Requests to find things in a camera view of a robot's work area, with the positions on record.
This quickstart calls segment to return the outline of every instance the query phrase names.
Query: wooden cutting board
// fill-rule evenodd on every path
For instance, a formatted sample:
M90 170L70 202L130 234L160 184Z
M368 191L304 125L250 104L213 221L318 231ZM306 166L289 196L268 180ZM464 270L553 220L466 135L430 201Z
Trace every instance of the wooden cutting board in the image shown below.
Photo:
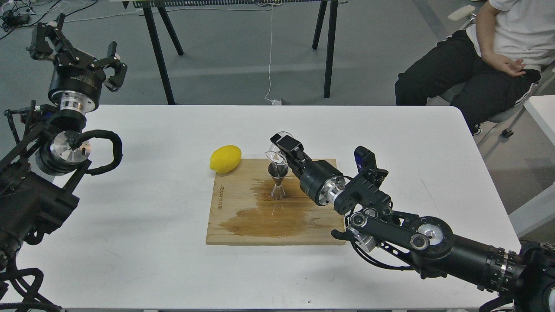
M335 159L327 159L336 165ZM242 159L233 171L216 173L206 231L207 245L343 245L333 229L345 230L331 205L318 206L303 193L289 170L286 198L270 196L274 181L267 159Z

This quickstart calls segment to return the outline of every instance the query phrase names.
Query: white desk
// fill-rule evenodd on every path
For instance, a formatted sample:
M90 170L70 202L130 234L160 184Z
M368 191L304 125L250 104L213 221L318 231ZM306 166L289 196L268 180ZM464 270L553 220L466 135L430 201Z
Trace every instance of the white desk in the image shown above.
M551 140L551 143L555 144L555 95L530 97L524 107ZM553 220L555 218L555 184L513 211L509 218L518 237Z
M519 250L456 108L104 105L87 117L87 130L121 136L123 162L84 177L70 218L18 257L20 268L44 271L41 293L64 308L476 308L496 296L451 276L421 280L376 268L349 245L207 246L212 151L235 144L244 158L263 158L281 130L309 156L336 158L346 175L356 174L354 149L371 149L390 171L381 189L394 209ZM99 142L92 142L93 167L111 161ZM372 255L400 263L382 250ZM11 290L5 301L15 300Z

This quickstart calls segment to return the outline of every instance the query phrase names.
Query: jigger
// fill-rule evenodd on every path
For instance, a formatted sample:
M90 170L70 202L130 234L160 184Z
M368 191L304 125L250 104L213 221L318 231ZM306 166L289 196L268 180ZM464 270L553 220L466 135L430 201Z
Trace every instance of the jigger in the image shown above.
M268 173L274 180L274 188L270 194L273 199L279 200L285 198L285 191L283 190L281 182L283 182L288 171L289 166L287 166L287 164L270 163L268 165Z

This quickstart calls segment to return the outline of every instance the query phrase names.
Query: chair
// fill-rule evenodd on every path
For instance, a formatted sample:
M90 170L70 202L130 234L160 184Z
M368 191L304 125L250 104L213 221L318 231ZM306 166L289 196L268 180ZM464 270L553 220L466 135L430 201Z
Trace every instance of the chair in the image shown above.
M465 29L469 25L471 25L474 22L474 20L476 19L476 15L473 13L474 10L475 10L474 6L465 6L465 7L462 7L460 9L454 11L453 13L451 13L448 16L448 18L452 21L459 21L462 18L469 17L468 21L466 23L464 23L464 25L460 28L460 29ZM545 73L545 72L550 72L550 71L546 71L546 68L552 68L553 71L555 71L555 68L553 68L554 64L555 64L555 62L552 62L549 66L546 66L546 67L542 68L542 74ZM516 121L518 121L518 119L520 118L520 116L524 112L523 108L524 108L524 103L526 102L526 100L530 96L532 96L535 92L542 91L547 86L547 84L550 81L553 80L554 77L555 77L555 72L548 75L548 77L546 79L544 79L545 77L542 77L542 79L538 83L535 83L532 86L530 92L528 92L528 94L526 94L522 98L522 100L520 102L518 102L518 104L516 104L515 106L513 106L512 108L509 108L508 110L506 110L504 112L495 114L495 115L487 118L487 121L495 123L495 125L478 142L478 147L480 147L483 144L483 142L486 141L486 138L489 137L490 133L494 133L494 130L500 124L502 124L504 121L510 119L512 116L514 116L516 113L518 113L518 115L514 118L513 122L509 125L509 127L507 127L505 130L501 131L501 134L500 134L500 136L502 136L504 138L509 138L510 136L512 136L514 134L514 132L512 130L512 127L516 124ZM453 98L462 91L465 84L466 84L465 82L455 84L449 90L447 90L443 94L441 94L440 97L442 99L444 99L445 101L447 101L448 103L451 103L453 101Z

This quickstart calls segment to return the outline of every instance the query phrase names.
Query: yellow lemon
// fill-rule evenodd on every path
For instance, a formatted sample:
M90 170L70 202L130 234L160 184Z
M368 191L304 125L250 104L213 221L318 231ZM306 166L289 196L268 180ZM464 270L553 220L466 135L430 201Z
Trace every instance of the yellow lemon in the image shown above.
M235 169L241 161L241 149L235 145L226 145L215 150L210 156L210 169L217 173L226 173Z

